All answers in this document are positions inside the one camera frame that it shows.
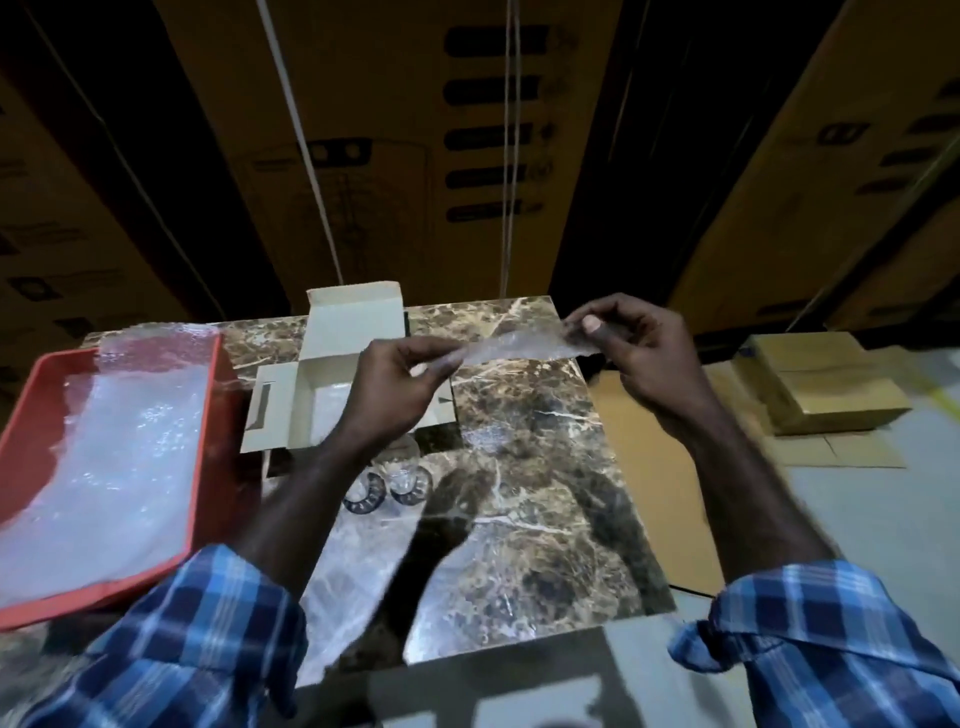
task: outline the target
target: open box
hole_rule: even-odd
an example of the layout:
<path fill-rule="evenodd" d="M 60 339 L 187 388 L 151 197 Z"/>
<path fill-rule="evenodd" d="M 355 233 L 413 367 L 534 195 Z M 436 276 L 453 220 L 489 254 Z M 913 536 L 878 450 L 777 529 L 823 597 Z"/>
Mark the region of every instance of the open box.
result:
<path fill-rule="evenodd" d="M 318 445 L 340 419 L 360 353 L 374 339 L 406 335 L 400 284 L 392 280 L 307 291 L 310 314 L 298 361 L 256 372 L 241 452 Z M 445 381 L 414 426 L 455 422 Z"/>

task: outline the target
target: plaid shirt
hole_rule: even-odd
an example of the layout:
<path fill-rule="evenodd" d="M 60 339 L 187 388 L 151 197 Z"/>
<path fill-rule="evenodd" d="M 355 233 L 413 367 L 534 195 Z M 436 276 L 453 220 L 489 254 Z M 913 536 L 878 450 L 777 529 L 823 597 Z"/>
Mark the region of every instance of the plaid shirt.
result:
<path fill-rule="evenodd" d="M 292 717 L 303 610 L 226 546 L 208 546 L 87 650 L 93 661 L 23 726 L 256 725 L 265 692 Z"/>
<path fill-rule="evenodd" d="M 300 606 L 209 546 L 99 638 L 92 664 L 23 725 L 253 727 L 266 692 L 293 715 L 305 648 Z M 960 673 L 874 576 L 843 561 L 738 579 L 670 654 L 700 672 L 746 663 L 761 726 L 960 724 Z"/>
<path fill-rule="evenodd" d="M 960 671 L 845 561 L 737 579 L 670 656 L 698 672 L 744 663 L 764 728 L 960 725 Z"/>

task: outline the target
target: brown cardboard box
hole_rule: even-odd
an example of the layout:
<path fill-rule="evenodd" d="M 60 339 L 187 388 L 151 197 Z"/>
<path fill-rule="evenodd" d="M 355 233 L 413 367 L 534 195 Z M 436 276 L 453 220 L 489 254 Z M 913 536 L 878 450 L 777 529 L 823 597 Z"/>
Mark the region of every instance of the brown cardboard box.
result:
<path fill-rule="evenodd" d="M 911 408 L 845 331 L 751 336 L 733 365 L 777 434 L 872 429 Z"/>
<path fill-rule="evenodd" d="M 956 157 L 960 5 L 848 0 L 670 305 L 694 333 L 790 321 Z"/>
<path fill-rule="evenodd" d="M 529 0 L 510 295 L 545 293 L 621 0 Z M 254 2 L 156 0 L 294 306 L 336 283 Z M 347 283 L 407 303 L 493 298 L 501 0 L 270 4 Z"/>
<path fill-rule="evenodd" d="M 0 399 L 9 409 L 41 354 L 94 330 L 188 314 L 3 76 L 0 109 Z"/>
<path fill-rule="evenodd" d="M 955 200 L 858 285 L 828 324 L 854 331 L 904 324 L 958 274 L 960 200 Z"/>

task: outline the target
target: white cord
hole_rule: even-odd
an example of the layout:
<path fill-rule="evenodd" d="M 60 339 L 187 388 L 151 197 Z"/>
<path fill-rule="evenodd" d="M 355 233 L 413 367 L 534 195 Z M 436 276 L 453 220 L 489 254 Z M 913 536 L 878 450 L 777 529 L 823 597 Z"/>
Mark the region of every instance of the white cord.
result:
<path fill-rule="evenodd" d="M 303 135 L 300 113 L 297 111 L 297 102 L 294 99 L 293 88 L 290 86 L 290 77 L 287 76 L 287 68 L 283 64 L 283 55 L 280 53 L 280 44 L 276 39 L 276 32 L 274 31 L 274 21 L 270 17 L 267 0 L 256 0 L 256 6 L 257 9 L 260 10 L 260 22 L 263 23 L 263 30 L 267 34 L 267 43 L 270 45 L 270 53 L 274 57 L 276 74 L 280 77 L 280 85 L 283 87 L 283 98 L 286 99 L 287 110 L 290 112 L 290 121 L 292 121 L 294 125 L 294 134 L 297 137 L 297 144 L 300 146 L 300 155 L 303 157 L 303 166 L 306 167 L 306 176 L 310 180 L 310 188 L 313 190 L 313 199 L 317 203 L 317 209 L 320 211 L 320 219 L 324 225 L 326 242 L 330 247 L 330 256 L 333 258 L 333 267 L 337 271 L 337 282 L 343 285 L 344 274 L 340 270 L 340 258 L 337 256 L 337 246 L 333 242 L 333 232 L 330 230 L 330 222 L 326 219 L 324 196 L 320 194 L 320 183 L 317 182 L 317 171 L 313 168 L 310 150 L 306 145 L 306 137 Z"/>
<path fill-rule="evenodd" d="M 500 298 L 507 298 L 507 277 L 510 263 L 507 261 L 507 181 L 510 161 L 510 26 L 514 22 L 514 2 L 507 0 L 507 20 L 503 37 L 503 188 L 500 201 L 503 216 L 500 220 Z"/>
<path fill-rule="evenodd" d="M 514 149 L 510 150 L 510 51 L 511 29 L 514 41 Z M 504 71 L 503 71 L 503 219 L 500 238 L 500 298 L 507 298 L 510 282 L 510 261 L 514 246 L 514 215 L 516 209 L 516 176 L 520 163 L 520 3 L 507 0 L 507 18 L 504 26 Z M 513 173 L 510 173 L 511 158 Z"/>
<path fill-rule="evenodd" d="M 514 254 L 514 215 L 516 215 L 516 175 L 520 168 L 520 58 L 522 51 L 520 48 L 520 0 L 514 0 L 514 54 L 516 64 L 514 66 L 514 178 L 511 181 L 510 190 L 510 220 L 507 223 L 507 276 L 510 280 L 510 261 Z"/>
<path fill-rule="evenodd" d="M 204 290 L 204 293 L 206 293 L 206 295 L 210 298 L 210 302 L 213 303 L 213 307 L 217 309 L 217 314 L 221 317 L 221 319 L 225 320 L 227 318 L 227 313 L 223 307 L 220 306 L 220 302 L 217 301 L 217 298 L 213 295 L 213 292 L 209 289 L 209 287 L 207 287 L 206 281 L 204 281 L 204 278 L 200 275 L 200 272 L 196 269 L 193 262 L 186 254 L 186 251 L 180 246 L 180 242 L 167 227 L 167 224 L 163 220 L 163 216 L 160 215 L 160 211 L 156 209 L 154 201 L 151 199 L 150 195 L 147 194 L 147 190 L 144 189 L 143 184 L 140 183 L 140 178 L 136 176 L 135 172 L 133 172 L 133 168 L 130 167 L 130 164 L 127 162 L 127 158 L 124 157 L 123 152 L 120 150 L 120 145 L 117 144 L 116 139 L 113 138 L 113 134 L 110 133 L 110 127 L 107 126 L 107 121 L 103 116 L 100 115 L 100 112 L 96 109 L 96 107 L 93 106 L 93 102 L 87 98 L 84 90 L 81 88 L 80 84 L 77 83 L 77 80 L 73 77 L 73 74 L 70 73 L 70 69 L 66 67 L 66 63 L 64 63 L 63 59 L 60 57 L 60 53 L 57 52 L 53 42 L 47 36 L 46 31 L 43 30 L 43 27 L 36 21 L 36 18 L 34 18 L 33 14 L 30 12 L 30 9 L 24 6 L 24 11 L 26 11 L 27 16 L 30 18 L 30 22 L 33 23 L 36 32 L 40 36 L 40 39 L 43 40 L 43 44 L 46 45 L 47 50 L 50 51 L 50 55 L 54 57 L 54 61 L 57 62 L 60 70 L 63 71 L 63 75 L 66 76 L 67 81 L 69 81 L 74 87 L 74 90 L 77 91 L 77 94 L 80 96 L 87 109 L 93 115 L 93 118 L 97 120 L 101 128 L 104 130 L 108 141 L 113 145 L 113 152 L 117 155 L 117 159 L 119 159 L 124 171 L 130 177 L 131 182 L 133 182 L 133 186 L 136 188 L 136 191 L 139 193 L 141 199 L 153 214 L 154 219 L 160 226 L 163 234 L 166 235 L 167 240 L 170 241 L 170 244 L 173 246 L 174 250 L 177 251 L 181 258 L 183 258 L 183 262 L 186 263 L 186 267 L 190 269 L 190 272 L 194 275 L 197 283 L 200 284 L 200 287 Z"/>

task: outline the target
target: box flap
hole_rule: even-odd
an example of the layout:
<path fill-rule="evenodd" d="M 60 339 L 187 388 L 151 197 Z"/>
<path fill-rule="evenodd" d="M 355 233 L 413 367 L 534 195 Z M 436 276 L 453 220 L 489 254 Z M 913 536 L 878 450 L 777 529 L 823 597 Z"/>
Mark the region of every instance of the box flap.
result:
<path fill-rule="evenodd" d="M 292 361 L 264 364 L 256 370 L 241 452 L 288 447 L 297 368 L 298 363 Z"/>
<path fill-rule="evenodd" d="M 866 352 L 846 331 L 759 334 L 751 341 L 775 372 L 809 372 L 869 363 Z"/>
<path fill-rule="evenodd" d="M 910 409 L 900 388 L 872 367 L 782 372 L 780 380 L 807 415 Z"/>
<path fill-rule="evenodd" d="M 314 288 L 300 360 L 358 353 L 373 339 L 406 335 L 403 297 L 393 280 Z"/>

